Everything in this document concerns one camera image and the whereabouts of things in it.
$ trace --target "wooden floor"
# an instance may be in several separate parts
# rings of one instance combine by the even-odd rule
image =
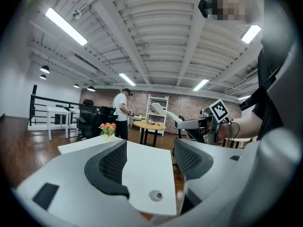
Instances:
[[[24,179],[39,168],[43,167],[54,157],[60,155],[58,146],[77,141],[76,133],[71,132],[71,137],[65,138],[65,131],[52,131],[52,141],[48,140],[47,131],[28,131],[28,119],[7,117],[0,121],[0,162],[11,187],[17,187]],[[147,142],[153,142],[152,134],[147,137]],[[177,135],[158,135],[156,147],[168,149],[172,152],[174,138]],[[140,133],[138,128],[130,128],[128,140],[139,143]],[[177,210],[179,214],[183,196],[183,175],[174,167],[175,190]]]

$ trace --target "white wall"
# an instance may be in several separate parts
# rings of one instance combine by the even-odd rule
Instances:
[[[51,99],[57,99],[61,101],[67,101],[72,103],[79,103],[81,89],[74,88],[74,81],[60,73],[57,73],[51,70],[50,74],[45,74],[40,71],[39,65],[33,63],[31,66],[31,77],[29,79],[28,85],[33,88],[34,85],[37,85],[36,96],[47,97]],[[40,75],[45,74],[47,80],[40,79]],[[45,100],[36,99],[36,104],[56,106],[62,105],[66,106],[66,104],[50,102]],[[36,110],[45,111],[45,106],[35,105]],[[45,112],[36,112],[36,116],[46,116]],[[36,122],[45,122],[46,118],[35,118]]]
[[[15,19],[0,42],[0,116],[29,117],[30,95],[34,84],[37,96],[79,103],[80,89],[73,87],[73,80],[55,71],[47,80],[39,78],[40,65],[28,59],[27,40],[29,25],[24,11]]]
[[[30,62],[27,55],[27,19],[19,12],[8,25],[0,44],[0,115],[26,117]]]

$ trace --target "black pants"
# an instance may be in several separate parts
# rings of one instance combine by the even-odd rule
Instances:
[[[116,124],[116,133],[115,136],[128,140],[128,125],[127,120],[125,121],[115,121]]]

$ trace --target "man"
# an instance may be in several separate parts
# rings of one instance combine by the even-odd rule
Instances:
[[[133,95],[131,90],[125,88],[115,96],[113,101],[113,108],[116,109],[115,115],[118,115],[116,124],[116,137],[119,137],[128,140],[128,125],[127,125],[127,117],[133,116],[134,114],[127,109],[127,99]]]
[[[238,20],[246,25],[259,25],[262,28],[263,48],[258,57],[258,82],[259,86],[263,86],[267,90],[271,83],[266,80],[283,65],[294,40],[294,28],[290,19],[285,11],[277,5],[277,0],[239,0],[238,4],[229,3],[229,0],[214,1],[218,1],[216,9],[213,9],[216,11],[215,16],[218,19],[234,18],[237,20],[235,18],[239,18]],[[258,134],[261,138],[267,132],[283,126],[279,113],[268,95],[261,97],[250,115],[235,119],[233,122],[237,123],[240,128],[237,124],[232,124],[232,138],[235,136],[252,138]],[[217,141],[227,138],[228,132],[228,124],[221,124],[217,132]]]

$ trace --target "potted plant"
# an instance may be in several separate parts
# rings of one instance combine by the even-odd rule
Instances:
[[[115,138],[116,124],[103,123],[99,128],[103,130],[103,138],[105,142],[110,142]]]

